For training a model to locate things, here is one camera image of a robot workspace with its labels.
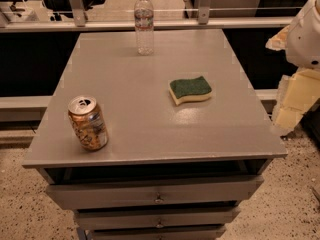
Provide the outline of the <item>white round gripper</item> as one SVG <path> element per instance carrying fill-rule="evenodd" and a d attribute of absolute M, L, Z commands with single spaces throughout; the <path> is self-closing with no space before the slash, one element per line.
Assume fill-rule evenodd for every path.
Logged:
<path fill-rule="evenodd" d="M 291 77 L 284 75 L 278 85 L 271 131 L 286 136 L 320 99 L 320 0 L 308 0 L 290 25 L 269 38 L 265 47 L 286 49 L 287 61 L 304 67 Z"/>

